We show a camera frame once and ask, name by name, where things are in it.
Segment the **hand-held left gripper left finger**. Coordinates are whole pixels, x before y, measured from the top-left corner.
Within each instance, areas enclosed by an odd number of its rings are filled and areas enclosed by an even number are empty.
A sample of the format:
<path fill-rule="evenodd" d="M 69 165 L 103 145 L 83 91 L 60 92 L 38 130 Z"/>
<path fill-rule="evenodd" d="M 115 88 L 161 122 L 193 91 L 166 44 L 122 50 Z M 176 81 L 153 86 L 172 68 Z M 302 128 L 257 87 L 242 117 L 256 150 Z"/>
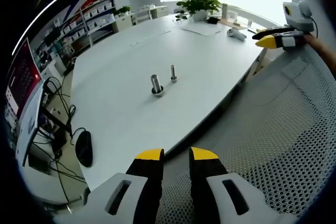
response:
<path fill-rule="evenodd" d="M 138 154 L 125 173 L 116 173 L 87 196 L 86 204 L 54 223 L 155 223 L 162 197 L 164 150 Z"/>

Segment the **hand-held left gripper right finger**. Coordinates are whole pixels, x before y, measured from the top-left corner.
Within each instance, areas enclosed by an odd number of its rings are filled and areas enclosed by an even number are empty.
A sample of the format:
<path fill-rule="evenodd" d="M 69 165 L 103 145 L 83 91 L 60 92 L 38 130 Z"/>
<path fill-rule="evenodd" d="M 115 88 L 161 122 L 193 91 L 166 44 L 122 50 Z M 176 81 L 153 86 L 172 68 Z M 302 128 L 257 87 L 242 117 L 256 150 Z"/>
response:
<path fill-rule="evenodd" d="M 237 173 L 229 173 L 210 150 L 189 149 L 191 197 L 200 223 L 296 223 L 266 203 L 264 193 Z"/>

